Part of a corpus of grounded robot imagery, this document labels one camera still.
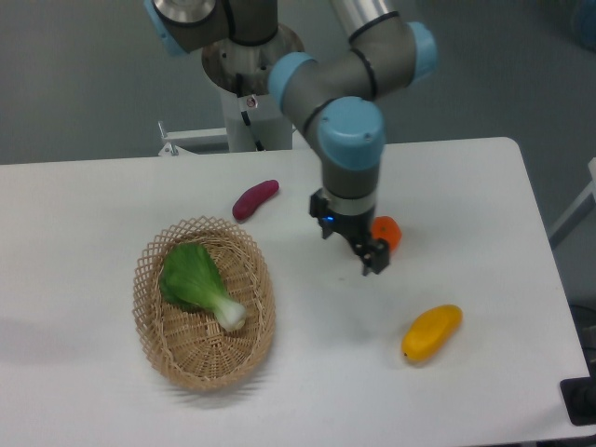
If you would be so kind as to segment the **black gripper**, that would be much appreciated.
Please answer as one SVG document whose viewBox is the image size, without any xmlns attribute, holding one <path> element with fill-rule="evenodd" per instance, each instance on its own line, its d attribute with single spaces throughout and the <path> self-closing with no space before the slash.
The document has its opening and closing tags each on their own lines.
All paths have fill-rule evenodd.
<svg viewBox="0 0 596 447">
<path fill-rule="evenodd" d="M 309 199 L 309 214 L 317 220 L 321 237 L 338 234 L 350 244 L 362 263 L 362 275 L 380 274 L 388 265 L 390 247 L 382 238 L 371 236 L 374 196 L 340 198 L 318 189 Z"/>
</svg>

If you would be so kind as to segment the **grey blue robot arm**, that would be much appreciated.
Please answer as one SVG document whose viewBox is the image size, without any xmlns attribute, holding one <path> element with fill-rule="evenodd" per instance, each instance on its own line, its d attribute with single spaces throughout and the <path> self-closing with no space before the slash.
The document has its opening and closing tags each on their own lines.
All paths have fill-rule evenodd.
<svg viewBox="0 0 596 447">
<path fill-rule="evenodd" d="M 342 236 L 365 273 L 389 263 L 372 234 L 385 122 L 376 100 L 429 75 L 432 33 L 405 22 L 387 1 L 336 1 L 347 53 L 319 62 L 278 19 L 274 1 L 147 1 L 144 9 L 172 55 L 201 54 L 219 93 L 231 152 L 288 149 L 301 135 L 321 163 L 310 215 L 323 236 Z"/>
</svg>

